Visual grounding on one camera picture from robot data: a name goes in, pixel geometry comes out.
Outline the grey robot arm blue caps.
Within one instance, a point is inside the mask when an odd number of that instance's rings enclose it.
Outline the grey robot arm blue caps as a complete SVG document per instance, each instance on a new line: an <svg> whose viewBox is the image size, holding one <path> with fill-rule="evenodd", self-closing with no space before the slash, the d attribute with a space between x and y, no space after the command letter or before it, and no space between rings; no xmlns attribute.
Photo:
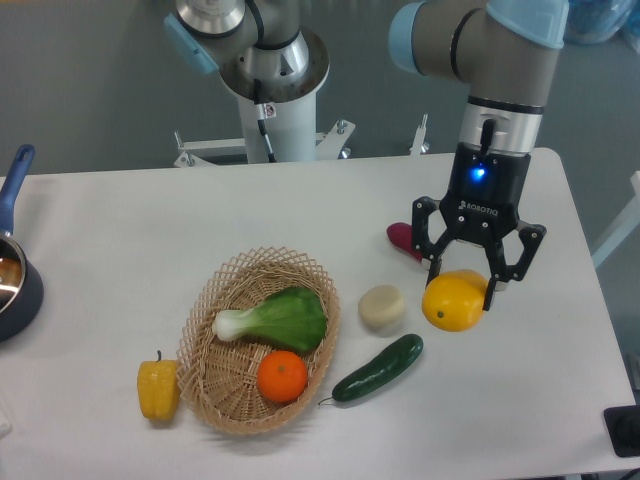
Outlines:
<svg viewBox="0 0 640 480"><path fill-rule="evenodd" d="M450 243L482 248L486 303L525 277L546 233L518 207L568 10L564 1L421 1L389 28L397 67L469 87L446 193L413 203L410 250L436 279ZM218 72L235 94L250 162L318 158L315 93L329 59L297 2L178 1L164 29L188 64Z"/></svg>

